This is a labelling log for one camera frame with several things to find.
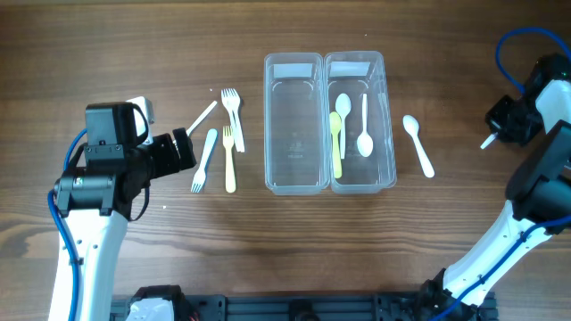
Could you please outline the light blue plastic fork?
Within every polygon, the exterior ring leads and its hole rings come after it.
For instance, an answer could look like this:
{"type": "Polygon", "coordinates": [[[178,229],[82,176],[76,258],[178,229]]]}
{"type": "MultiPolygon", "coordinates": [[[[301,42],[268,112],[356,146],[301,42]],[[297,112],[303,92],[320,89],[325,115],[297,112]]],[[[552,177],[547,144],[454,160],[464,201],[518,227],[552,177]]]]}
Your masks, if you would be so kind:
{"type": "Polygon", "coordinates": [[[218,138],[218,130],[216,128],[211,128],[206,136],[203,153],[200,160],[200,165],[198,170],[194,174],[193,183],[191,186],[192,193],[200,193],[204,183],[206,181],[206,168],[211,157],[212,150],[216,144],[218,138]]]}

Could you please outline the yellow plastic fork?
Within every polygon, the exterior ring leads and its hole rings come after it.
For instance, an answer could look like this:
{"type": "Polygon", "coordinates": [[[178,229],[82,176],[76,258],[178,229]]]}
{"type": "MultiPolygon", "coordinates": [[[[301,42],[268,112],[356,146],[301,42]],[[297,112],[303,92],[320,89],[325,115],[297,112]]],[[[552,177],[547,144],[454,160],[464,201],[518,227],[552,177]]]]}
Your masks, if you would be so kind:
{"type": "Polygon", "coordinates": [[[236,191],[236,175],[233,162],[233,147],[235,141],[232,128],[230,126],[224,126],[222,133],[222,143],[226,155],[225,187],[228,193],[234,193],[236,191]]]}

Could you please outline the white plastic fork small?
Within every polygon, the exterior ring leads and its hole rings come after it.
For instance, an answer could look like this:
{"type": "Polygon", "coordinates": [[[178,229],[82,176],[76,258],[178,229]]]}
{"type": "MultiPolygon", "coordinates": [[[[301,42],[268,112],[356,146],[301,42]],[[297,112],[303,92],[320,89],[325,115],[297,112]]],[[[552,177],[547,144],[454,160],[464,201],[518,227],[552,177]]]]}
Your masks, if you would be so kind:
{"type": "Polygon", "coordinates": [[[186,130],[186,135],[190,137],[192,133],[197,129],[197,127],[207,118],[207,116],[214,110],[218,105],[217,101],[213,101],[193,122],[193,124],[186,130]]]}

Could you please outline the white plastic fork long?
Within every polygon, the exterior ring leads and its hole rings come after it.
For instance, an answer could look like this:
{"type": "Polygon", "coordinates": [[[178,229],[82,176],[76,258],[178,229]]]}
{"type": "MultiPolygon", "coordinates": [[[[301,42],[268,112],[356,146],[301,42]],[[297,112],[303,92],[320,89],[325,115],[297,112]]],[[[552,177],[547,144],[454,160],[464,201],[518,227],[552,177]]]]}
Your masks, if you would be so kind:
{"type": "Polygon", "coordinates": [[[223,106],[227,109],[230,118],[231,127],[238,152],[245,152],[244,136],[239,119],[239,108],[241,97],[234,88],[225,88],[221,90],[221,100],[223,106]]]}

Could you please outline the white plastic spoon thick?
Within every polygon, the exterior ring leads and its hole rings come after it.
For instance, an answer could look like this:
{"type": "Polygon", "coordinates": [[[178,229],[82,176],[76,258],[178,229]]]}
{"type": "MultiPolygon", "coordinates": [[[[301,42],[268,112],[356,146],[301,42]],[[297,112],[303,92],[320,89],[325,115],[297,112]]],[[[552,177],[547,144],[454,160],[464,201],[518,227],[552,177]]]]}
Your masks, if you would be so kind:
{"type": "Polygon", "coordinates": [[[402,118],[402,123],[405,131],[410,135],[413,144],[415,145],[415,149],[418,154],[419,163],[423,170],[424,175],[428,178],[434,177],[435,174],[434,167],[431,161],[429,160],[426,151],[419,139],[418,134],[420,126],[418,121],[411,115],[405,115],[402,118]]]}

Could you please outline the white plastic spoon thin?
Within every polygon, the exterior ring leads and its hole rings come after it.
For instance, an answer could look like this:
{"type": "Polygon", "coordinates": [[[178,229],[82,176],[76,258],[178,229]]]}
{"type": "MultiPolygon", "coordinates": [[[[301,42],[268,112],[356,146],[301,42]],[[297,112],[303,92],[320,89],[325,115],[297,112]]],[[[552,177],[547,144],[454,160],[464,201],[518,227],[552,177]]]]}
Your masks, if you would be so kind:
{"type": "Polygon", "coordinates": [[[362,96],[361,123],[362,130],[357,139],[357,147],[362,157],[369,157],[373,151],[374,143],[368,133],[368,96],[366,94],[362,96]]]}

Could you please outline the yellow plastic spoon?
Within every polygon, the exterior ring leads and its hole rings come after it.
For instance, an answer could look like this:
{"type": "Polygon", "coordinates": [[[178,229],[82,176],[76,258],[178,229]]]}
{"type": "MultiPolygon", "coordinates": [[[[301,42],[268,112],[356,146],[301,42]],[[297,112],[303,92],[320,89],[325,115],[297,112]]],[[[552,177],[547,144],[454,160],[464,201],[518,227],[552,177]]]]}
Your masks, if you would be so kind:
{"type": "Polygon", "coordinates": [[[330,132],[332,136],[332,162],[334,170],[334,178],[340,178],[343,175],[339,135],[341,131],[341,117],[336,111],[329,114],[330,132]]]}

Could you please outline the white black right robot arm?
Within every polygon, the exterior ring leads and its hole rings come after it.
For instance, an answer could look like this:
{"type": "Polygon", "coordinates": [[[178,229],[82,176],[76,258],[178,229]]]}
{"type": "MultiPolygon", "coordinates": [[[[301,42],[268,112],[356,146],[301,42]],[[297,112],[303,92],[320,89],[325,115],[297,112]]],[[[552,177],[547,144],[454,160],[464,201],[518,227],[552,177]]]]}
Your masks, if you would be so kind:
{"type": "Polygon", "coordinates": [[[545,137],[510,178],[493,225],[456,263],[425,281],[417,320],[469,320],[487,293],[535,246],[570,227],[570,57],[540,57],[517,99],[503,96],[485,115],[491,139],[527,145],[545,137]]]}

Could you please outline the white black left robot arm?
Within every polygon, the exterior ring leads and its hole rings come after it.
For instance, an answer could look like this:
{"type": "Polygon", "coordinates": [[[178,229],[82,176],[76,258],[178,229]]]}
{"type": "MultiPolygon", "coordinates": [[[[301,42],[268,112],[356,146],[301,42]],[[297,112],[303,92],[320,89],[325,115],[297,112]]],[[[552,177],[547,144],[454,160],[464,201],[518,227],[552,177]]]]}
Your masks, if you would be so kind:
{"type": "Polygon", "coordinates": [[[47,196],[60,244],[51,320],[106,320],[114,273],[132,204],[152,180],[191,169],[184,128],[154,136],[153,106],[143,96],[86,108],[86,126],[66,152],[47,196]]]}

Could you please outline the clear plastic container left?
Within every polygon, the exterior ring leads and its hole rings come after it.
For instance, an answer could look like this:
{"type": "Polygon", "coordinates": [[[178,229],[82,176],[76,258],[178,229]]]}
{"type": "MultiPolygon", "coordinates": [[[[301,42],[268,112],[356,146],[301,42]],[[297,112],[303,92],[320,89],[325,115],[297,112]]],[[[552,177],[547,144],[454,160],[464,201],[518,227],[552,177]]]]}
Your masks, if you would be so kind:
{"type": "Polygon", "coordinates": [[[264,174],[276,195],[313,195],[329,183],[318,53],[270,53],[264,60],[264,174]]]}

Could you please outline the clear plastic container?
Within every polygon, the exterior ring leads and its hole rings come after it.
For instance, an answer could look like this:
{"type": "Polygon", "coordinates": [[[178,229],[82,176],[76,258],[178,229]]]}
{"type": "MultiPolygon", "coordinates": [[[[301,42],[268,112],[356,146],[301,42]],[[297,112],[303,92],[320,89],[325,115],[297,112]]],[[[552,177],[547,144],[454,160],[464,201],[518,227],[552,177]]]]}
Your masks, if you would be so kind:
{"type": "Polygon", "coordinates": [[[264,174],[276,195],[313,195],[329,183],[318,53],[270,53],[264,60],[264,174]]]}
{"type": "Polygon", "coordinates": [[[349,95],[352,109],[345,120],[346,148],[343,175],[331,178],[335,193],[378,193],[397,181],[393,132],[388,98],[385,62],[376,51],[328,53],[325,77],[329,110],[341,93],[349,95]],[[362,130],[362,96],[368,96],[368,133],[374,148],[369,157],[358,151],[357,139],[362,130]]]}

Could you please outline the clear plastic container right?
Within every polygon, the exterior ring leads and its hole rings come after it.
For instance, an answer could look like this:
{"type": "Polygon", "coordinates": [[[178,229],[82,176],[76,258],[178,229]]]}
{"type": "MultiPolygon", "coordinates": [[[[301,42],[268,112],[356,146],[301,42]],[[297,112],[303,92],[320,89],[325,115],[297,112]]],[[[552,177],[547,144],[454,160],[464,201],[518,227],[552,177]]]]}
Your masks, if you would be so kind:
{"type": "Polygon", "coordinates": [[[335,193],[378,193],[397,181],[393,132],[388,98],[385,62],[376,51],[328,53],[325,77],[329,110],[341,93],[349,95],[352,109],[345,120],[346,148],[343,175],[331,178],[335,193]],[[362,96],[368,96],[368,133],[374,148],[369,157],[358,151],[357,139],[362,130],[362,96]]]}

